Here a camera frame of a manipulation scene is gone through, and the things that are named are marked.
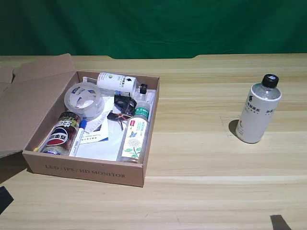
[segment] wooden table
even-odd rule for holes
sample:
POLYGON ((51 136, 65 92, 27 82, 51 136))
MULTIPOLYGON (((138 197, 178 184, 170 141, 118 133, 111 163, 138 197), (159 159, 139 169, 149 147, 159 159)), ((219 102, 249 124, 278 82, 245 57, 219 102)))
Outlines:
MULTIPOLYGON (((0 66, 37 58, 2 56, 0 66)), ((14 198, 0 229, 272 230, 271 215, 307 229, 307 54, 73 61, 161 77, 144 188, 31 174, 17 154, 0 164, 14 198), (246 144, 229 128, 266 73, 280 77, 283 98, 262 140, 246 144)))

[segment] white bottle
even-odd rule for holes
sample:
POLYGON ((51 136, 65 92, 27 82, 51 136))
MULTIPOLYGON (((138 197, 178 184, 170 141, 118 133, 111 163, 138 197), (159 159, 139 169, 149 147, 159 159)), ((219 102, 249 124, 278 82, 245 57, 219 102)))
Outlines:
POLYGON ((134 116, 127 121, 117 161, 142 162, 146 148, 149 110, 150 105, 147 102, 137 103, 134 116))
POLYGON ((134 98, 135 94, 145 94, 146 84, 140 84, 135 77, 102 72, 98 75, 97 86, 102 89, 114 90, 115 95, 134 98))
POLYGON ((282 97, 276 88, 278 80, 277 76, 266 74, 262 83, 251 87, 236 127, 236 135, 242 141, 257 143, 262 138, 282 97))

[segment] black object on floor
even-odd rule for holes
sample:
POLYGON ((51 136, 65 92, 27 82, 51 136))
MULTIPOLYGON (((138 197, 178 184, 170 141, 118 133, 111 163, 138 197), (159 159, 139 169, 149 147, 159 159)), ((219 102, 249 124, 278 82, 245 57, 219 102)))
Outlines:
POLYGON ((283 219, 282 215, 271 216, 271 221, 274 230, 291 230, 286 221, 283 219))
POLYGON ((10 205, 13 197, 4 186, 0 187, 0 214, 10 205))

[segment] red and blue label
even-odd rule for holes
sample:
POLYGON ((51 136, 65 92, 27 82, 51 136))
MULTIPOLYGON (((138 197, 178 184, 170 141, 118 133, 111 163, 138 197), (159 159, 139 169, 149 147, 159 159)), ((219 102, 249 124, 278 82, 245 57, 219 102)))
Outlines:
POLYGON ((68 133, 65 129, 57 127, 50 135, 47 146, 61 145, 68 140, 68 133))

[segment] open cardboard box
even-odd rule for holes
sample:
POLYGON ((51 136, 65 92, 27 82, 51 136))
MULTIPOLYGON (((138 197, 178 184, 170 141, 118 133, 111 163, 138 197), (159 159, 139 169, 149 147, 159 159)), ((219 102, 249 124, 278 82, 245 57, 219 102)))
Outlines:
POLYGON ((67 89, 85 76, 97 79, 98 74, 76 71, 69 54, 23 64, 12 85, 0 98, 0 155, 23 150, 23 156, 34 173, 143 186, 158 103, 159 77, 127 74, 147 84, 149 89, 157 90, 142 163, 32 151, 48 134, 59 115, 66 111, 64 95, 67 89))

